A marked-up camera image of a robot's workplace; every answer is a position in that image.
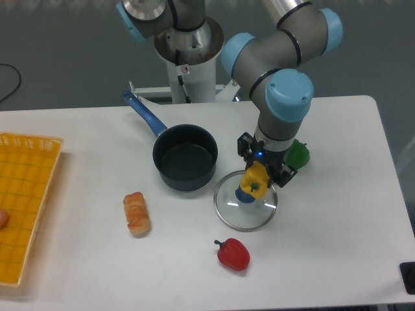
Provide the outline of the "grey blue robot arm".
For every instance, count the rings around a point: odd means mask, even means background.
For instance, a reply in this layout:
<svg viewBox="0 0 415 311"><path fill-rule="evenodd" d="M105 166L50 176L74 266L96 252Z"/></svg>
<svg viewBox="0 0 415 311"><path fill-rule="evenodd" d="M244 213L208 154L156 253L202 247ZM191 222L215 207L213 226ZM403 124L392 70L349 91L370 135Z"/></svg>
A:
<svg viewBox="0 0 415 311"><path fill-rule="evenodd" d="M119 1L116 9L137 41L154 40L167 66L172 101L211 102L217 62L259 110L253 136L238 153L248 166L261 163L268 184L285 186L296 174L286 157L307 115L314 87L298 66L342 41L339 16L310 1L266 1L276 29L264 39L242 32L226 40L203 1Z"/></svg>

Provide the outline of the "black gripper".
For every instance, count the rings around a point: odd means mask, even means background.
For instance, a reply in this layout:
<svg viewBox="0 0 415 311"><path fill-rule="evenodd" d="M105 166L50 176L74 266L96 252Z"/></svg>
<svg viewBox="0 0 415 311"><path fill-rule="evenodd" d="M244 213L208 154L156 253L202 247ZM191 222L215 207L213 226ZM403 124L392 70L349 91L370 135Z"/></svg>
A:
<svg viewBox="0 0 415 311"><path fill-rule="evenodd" d="M256 134L253 138L249 133L244 132L237 140L237 153L244 161L249 160L249 167L259 163L267 169L268 188L273 184L283 188L298 172L294 167L283 163L286 141L273 140Z"/></svg>

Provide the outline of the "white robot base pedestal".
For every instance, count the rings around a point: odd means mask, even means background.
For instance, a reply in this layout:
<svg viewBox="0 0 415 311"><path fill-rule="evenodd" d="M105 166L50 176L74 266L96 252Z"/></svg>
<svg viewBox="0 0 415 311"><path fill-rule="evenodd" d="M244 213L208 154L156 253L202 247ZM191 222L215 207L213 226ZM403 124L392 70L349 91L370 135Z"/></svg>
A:
<svg viewBox="0 0 415 311"><path fill-rule="evenodd" d="M165 62L169 87L130 89L140 98L155 101L170 98L174 104L231 102L239 100L239 84L230 80L217 84L217 58L224 46L224 33L211 17L190 32L173 27L154 37L154 47Z"/></svg>

